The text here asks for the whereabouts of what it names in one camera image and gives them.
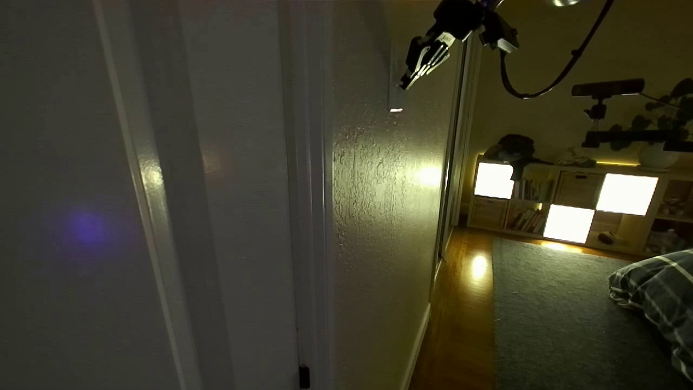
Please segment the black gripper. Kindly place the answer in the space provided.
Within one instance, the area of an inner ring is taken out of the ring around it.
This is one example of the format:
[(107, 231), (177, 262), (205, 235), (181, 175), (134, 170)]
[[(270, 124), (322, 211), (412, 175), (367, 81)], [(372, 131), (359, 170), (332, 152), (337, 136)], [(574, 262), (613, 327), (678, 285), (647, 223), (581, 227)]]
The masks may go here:
[(398, 87), (406, 91), (417, 77), (436, 71), (448, 55), (453, 46), (465, 41), (472, 32), (501, 52), (520, 47), (517, 29), (498, 12), (505, 0), (442, 0), (434, 11), (436, 37), (414, 37), (404, 55), (404, 74)]

